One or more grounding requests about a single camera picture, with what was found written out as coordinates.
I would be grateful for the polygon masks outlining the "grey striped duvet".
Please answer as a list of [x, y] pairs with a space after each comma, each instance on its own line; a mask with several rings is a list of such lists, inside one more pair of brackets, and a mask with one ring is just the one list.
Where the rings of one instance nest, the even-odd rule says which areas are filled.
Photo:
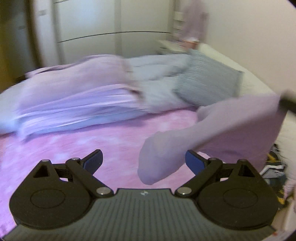
[[[178, 76], [187, 67], [188, 58], [185, 54], [172, 54], [126, 59], [132, 68], [132, 76], [137, 83], [135, 90], [141, 93], [146, 114], [188, 106], [173, 92]], [[19, 127], [17, 115], [19, 107], [22, 107], [24, 81], [1, 93], [1, 134], [16, 132]]]

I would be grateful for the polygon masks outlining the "pink rose blanket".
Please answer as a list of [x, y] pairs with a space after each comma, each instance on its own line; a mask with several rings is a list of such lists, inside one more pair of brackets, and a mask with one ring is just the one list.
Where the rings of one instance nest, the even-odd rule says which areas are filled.
[[149, 114], [106, 125], [90, 126], [72, 132], [49, 133], [25, 141], [10, 134], [1, 137], [1, 235], [15, 226], [9, 210], [13, 192], [43, 159], [64, 163], [83, 158], [96, 149], [103, 152], [103, 164], [95, 177], [111, 189], [145, 189], [137, 175], [138, 155], [146, 138], [156, 132], [192, 126], [193, 110], [182, 109]]

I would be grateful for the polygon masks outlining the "hanging mauve garment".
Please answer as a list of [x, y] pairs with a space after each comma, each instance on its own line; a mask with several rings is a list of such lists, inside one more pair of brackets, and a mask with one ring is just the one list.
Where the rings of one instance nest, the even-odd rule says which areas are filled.
[[204, 1], [178, 1], [178, 10], [182, 13], [183, 23], [178, 41], [204, 42], [208, 13]]

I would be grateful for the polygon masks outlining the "cream headboard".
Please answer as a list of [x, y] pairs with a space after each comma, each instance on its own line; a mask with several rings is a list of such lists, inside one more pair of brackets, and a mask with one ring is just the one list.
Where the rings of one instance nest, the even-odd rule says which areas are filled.
[[[198, 50], [214, 60], [217, 60], [233, 69], [244, 72], [239, 92], [240, 95], [273, 92], [268, 85], [266, 85], [249, 70], [239, 65], [228, 56], [218, 52], [210, 45], [201, 43]], [[295, 164], [295, 116], [291, 112], [287, 113], [276, 142], [280, 147], [281, 155], [285, 162], [289, 165]]]

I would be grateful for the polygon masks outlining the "grey checked cushion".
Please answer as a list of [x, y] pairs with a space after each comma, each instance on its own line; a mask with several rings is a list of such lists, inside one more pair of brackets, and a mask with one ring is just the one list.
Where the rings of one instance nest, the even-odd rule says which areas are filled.
[[238, 95], [244, 72], [189, 51], [188, 66], [178, 77], [175, 94], [194, 106], [208, 106]]

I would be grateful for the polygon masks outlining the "lilac lower pillow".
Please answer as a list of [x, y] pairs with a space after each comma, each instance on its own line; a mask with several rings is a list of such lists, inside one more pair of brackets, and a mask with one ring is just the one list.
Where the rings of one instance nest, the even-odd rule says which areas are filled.
[[59, 100], [19, 107], [17, 135], [71, 131], [125, 121], [146, 114], [141, 93], [123, 84], [107, 85]]

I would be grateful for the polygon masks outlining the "white nightstand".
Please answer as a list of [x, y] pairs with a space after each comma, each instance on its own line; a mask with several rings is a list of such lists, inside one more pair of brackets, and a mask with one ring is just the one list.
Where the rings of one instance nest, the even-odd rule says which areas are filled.
[[156, 52], [162, 55], [166, 54], [186, 54], [189, 49], [196, 49], [200, 42], [184, 41], [175, 42], [169, 40], [158, 40]]

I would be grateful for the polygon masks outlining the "mauve grey tank top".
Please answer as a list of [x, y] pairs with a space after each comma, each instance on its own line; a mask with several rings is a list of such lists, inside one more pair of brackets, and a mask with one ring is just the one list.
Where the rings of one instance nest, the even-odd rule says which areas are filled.
[[153, 185], [178, 171], [188, 150], [226, 163], [247, 159], [261, 171], [286, 115], [277, 94], [231, 98], [200, 107], [193, 126], [156, 132], [145, 140], [137, 174], [142, 183]]

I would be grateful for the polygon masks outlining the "black yellow striped garment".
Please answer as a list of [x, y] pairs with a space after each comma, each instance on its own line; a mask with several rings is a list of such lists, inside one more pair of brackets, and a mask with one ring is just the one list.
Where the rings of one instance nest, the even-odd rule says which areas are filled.
[[280, 149], [277, 144], [273, 144], [260, 175], [275, 192], [279, 202], [279, 209], [286, 206], [286, 200], [284, 199], [284, 184], [287, 180], [285, 169], [286, 164], [281, 159]]

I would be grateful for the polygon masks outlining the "lilac top pillow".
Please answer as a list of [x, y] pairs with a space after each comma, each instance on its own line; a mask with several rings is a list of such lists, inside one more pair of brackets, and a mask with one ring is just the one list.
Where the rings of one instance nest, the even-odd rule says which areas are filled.
[[22, 108], [59, 100], [109, 85], [137, 89], [128, 61], [116, 55], [86, 56], [72, 64], [44, 67], [27, 73]]

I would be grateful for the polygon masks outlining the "lilac pillow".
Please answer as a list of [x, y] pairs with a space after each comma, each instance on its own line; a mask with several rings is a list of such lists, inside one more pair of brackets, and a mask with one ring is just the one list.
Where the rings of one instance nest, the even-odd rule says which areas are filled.
[[146, 114], [141, 93], [123, 84], [107, 85], [59, 100], [19, 107], [17, 135], [71, 131], [125, 121]]
[[128, 61], [116, 55], [86, 56], [72, 64], [44, 67], [27, 73], [22, 108], [59, 100], [109, 85], [137, 89]]

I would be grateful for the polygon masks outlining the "white wardrobe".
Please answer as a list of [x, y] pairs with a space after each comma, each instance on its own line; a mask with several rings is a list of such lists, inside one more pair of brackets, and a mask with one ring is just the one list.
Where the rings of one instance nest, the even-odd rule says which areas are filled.
[[32, 1], [44, 66], [93, 54], [154, 55], [170, 37], [174, 1]]

